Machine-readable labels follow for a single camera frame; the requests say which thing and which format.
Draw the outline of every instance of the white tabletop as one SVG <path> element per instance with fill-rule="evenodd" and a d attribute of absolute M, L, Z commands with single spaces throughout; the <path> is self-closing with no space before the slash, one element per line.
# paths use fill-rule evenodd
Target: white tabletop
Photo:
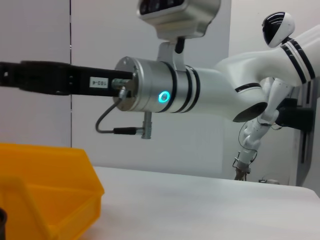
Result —
<path fill-rule="evenodd" d="M 320 199 L 306 188 L 95 170 L 101 217 L 80 240 L 320 240 Z"/>

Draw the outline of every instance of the yellow plastic bin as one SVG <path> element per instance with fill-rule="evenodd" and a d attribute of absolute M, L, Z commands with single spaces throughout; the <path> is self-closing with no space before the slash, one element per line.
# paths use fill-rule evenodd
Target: yellow plastic bin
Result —
<path fill-rule="evenodd" d="M 0 144 L 7 240 L 76 240 L 99 218 L 103 194 L 83 150 Z"/>

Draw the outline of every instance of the black stripe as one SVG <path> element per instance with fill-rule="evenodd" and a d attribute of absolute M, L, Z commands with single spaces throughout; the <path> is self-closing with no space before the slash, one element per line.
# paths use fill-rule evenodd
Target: black stripe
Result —
<path fill-rule="evenodd" d="M 305 84 L 307 82 L 306 77 L 305 77 L 304 72 L 302 71 L 299 63 L 297 62 L 295 56 L 293 55 L 293 53 L 290 51 L 290 49 L 286 45 L 282 45 L 281 48 L 285 51 L 285 53 L 287 54 L 287 56 L 291 60 L 296 72 L 298 73 L 298 75 L 301 79 L 302 84 Z"/>
<path fill-rule="evenodd" d="M 314 68 L 312 67 L 307 55 L 305 54 L 305 51 L 301 48 L 301 46 L 299 45 L 299 43 L 296 42 L 296 40 L 291 39 L 289 41 L 294 47 L 295 49 L 298 51 L 300 57 L 302 58 L 306 68 L 308 69 L 308 72 L 310 74 L 310 78 L 314 79 L 316 77 L 315 75 L 315 71 Z"/>
<path fill-rule="evenodd" d="M 185 109 L 185 107 L 189 104 L 192 96 L 192 78 L 188 69 L 186 69 L 185 74 L 186 74 L 186 77 L 188 78 L 188 92 L 186 94 L 186 99 L 184 101 L 184 104 L 178 111 L 175 111 L 174 113 L 180 113 L 183 109 Z"/>
<path fill-rule="evenodd" d="M 237 87 L 235 89 L 235 91 L 238 93 L 242 90 L 245 90 L 245 89 L 249 89 L 249 88 L 253 88 L 253 87 L 259 87 L 261 88 L 261 85 L 259 83 L 256 83 L 256 82 L 253 82 L 253 83 L 248 83 L 248 84 L 245 84 L 245 85 L 242 85 L 240 87 Z"/>
<path fill-rule="evenodd" d="M 165 111 L 167 111 L 172 103 L 174 102 L 176 95 L 177 95 L 177 75 L 176 75 L 176 71 L 174 70 L 174 68 L 167 62 L 163 61 L 163 63 L 168 67 L 168 69 L 170 70 L 171 76 L 172 76 L 172 93 L 171 93 L 171 98 L 169 99 L 168 104 L 165 106 L 164 109 L 162 109 L 161 111 L 158 111 L 158 113 L 163 113 Z"/>
<path fill-rule="evenodd" d="M 186 110 L 184 111 L 184 113 L 187 113 L 189 112 L 191 109 L 194 108 L 194 106 L 196 105 L 196 103 L 198 102 L 198 99 L 199 99 L 199 96 L 200 96 L 200 77 L 199 77 L 199 74 L 197 73 L 196 70 L 194 70 L 191 66 L 187 66 L 191 69 L 191 71 L 193 72 L 194 74 L 194 77 L 195 77 L 195 82 L 196 82 L 196 91 L 195 91 L 195 96 L 194 96 L 194 99 L 193 99 L 193 103 L 191 104 L 191 106 Z"/>

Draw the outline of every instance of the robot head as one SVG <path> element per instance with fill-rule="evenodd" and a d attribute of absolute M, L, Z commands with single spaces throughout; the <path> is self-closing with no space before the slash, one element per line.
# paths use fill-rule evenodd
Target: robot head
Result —
<path fill-rule="evenodd" d="M 275 48 L 287 42 L 289 35 L 294 31 L 295 21 L 289 13 L 284 11 L 267 16 L 262 23 L 263 37 L 269 48 Z"/>

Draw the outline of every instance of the label sticker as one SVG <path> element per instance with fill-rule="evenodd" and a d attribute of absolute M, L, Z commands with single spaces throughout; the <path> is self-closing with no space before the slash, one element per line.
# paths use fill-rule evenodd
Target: label sticker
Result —
<path fill-rule="evenodd" d="M 90 77 L 90 88 L 99 88 L 99 89 L 107 89 L 108 88 L 109 78 L 104 77 Z"/>

